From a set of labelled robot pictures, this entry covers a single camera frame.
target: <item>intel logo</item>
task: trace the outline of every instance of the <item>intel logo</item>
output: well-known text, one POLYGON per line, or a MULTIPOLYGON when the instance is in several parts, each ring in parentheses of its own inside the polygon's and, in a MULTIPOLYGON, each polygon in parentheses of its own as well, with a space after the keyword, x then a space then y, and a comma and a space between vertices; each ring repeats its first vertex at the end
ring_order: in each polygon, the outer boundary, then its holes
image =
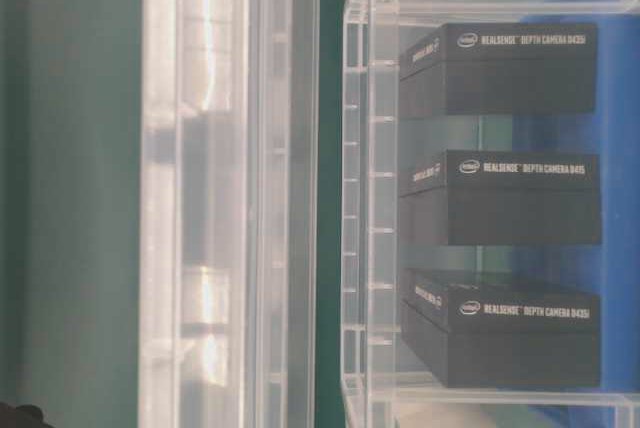
POLYGON ((467 160, 460 163, 460 173, 471 175, 480 170, 480 162, 478 160, 467 160))
POLYGON ((471 48, 478 43, 478 35, 475 33, 465 33, 458 38, 458 46, 460 48, 471 48))
POLYGON ((472 316, 478 314, 481 308, 482 306, 478 301, 465 301, 460 305, 460 313, 465 316, 472 316))

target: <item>transparent storage container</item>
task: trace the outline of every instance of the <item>transparent storage container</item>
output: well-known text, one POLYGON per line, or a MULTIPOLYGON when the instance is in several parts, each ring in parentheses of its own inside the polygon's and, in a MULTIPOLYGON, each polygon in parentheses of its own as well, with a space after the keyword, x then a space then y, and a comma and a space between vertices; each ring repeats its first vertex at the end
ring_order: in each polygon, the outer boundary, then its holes
MULTIPOLYGON (((346 1, 341 370, 349 426, 640 426, 640 347, 636 343, 640 324, 635 318, 640 301, 636 275, 640 180, 632 174, 640 152, 635 141, 640 94, 637 81, 629 76, 640 66, 639 7, 640 0, 346 1), (598 32, 595 108, 558 115, 403 116, 402 61, 417 63, 430 52, 427 45, 422 54, 407 50, 442 25, 467 23, 594 25, 598 32), (446 150, 596 156, 601 239, 554 246, 408 243, 398 233, 404 180, 418 174, 413 168, 446 150), (459 269, 476 275, 524 273, 597 294, 601 309, 598 386, 448 388, 403 336, 400 283, 408 268, 459 269)), ((476 28, 463 35, 474 35, 476 28)), ((458 42, 462 49, 484 43, 477 34, 458 42)), ((430 85, 421 96, 433 96, 441 89, 443 85, 430 85)), ((482 102, 473 93, 468 95, 471 106, 482 102)), ((487 230, 492 223, 486 221, 487 230)), ((429 353, 439 348, 424 342, 421 349, 429 353)), ((553 363, 554 354, 548 356, 553 363)))
POLYGON ((144 0, 141 428, 313 426, 317 27, 144 0))

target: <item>blue panel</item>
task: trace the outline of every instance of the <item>blue panel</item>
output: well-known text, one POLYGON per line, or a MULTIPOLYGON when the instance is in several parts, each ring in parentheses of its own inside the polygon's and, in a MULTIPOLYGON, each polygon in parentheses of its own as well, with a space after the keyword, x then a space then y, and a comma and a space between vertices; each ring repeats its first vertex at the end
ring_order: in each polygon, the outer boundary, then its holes
MULTIPOLYGON (((598 25, 595 113, 516 118, 514 149, 600 155, 604 232, 602 245, 598 247, 516 249, 514 266, 539 278, 599 293, 601 389, 639 391, 640 17, 554 16, 523 21, 598 25)), ((571 421, 565 426, 613 426, 611 410, 575 408, 569 414, 571 421)))

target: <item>green background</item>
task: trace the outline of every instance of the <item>green background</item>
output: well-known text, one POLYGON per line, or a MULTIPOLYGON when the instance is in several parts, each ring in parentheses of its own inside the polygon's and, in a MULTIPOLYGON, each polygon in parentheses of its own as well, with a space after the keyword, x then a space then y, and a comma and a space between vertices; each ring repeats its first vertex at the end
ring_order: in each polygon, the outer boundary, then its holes
POLYGON ((0 399, 60 428, 134 427, 142 0, 0 2, 0 399))
POLYGON ((340 391, 342 11, 320 0, 316 427, 344 426, 340 391))

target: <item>camera box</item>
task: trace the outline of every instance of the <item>camera box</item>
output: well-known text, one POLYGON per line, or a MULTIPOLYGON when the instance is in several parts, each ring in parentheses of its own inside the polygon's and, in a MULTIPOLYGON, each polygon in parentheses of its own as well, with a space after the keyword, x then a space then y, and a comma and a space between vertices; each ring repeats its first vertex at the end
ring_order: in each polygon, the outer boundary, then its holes
POLYGON ((402 338, 449 388, 597 387, 597 333, 447 331, 401 302, 402 338))
POLYGON ((598 244, 597 156, 449 150, 399 182, 398 232, 431 245, 598 244))
POLYGON ((400 57, 401 118, 594 110, 591 23, 449 23, 400 57))
POLYGON ((594 294, 509 273, 407 269, 403 275, 403 299, 449 332, 600 331, 594 294))

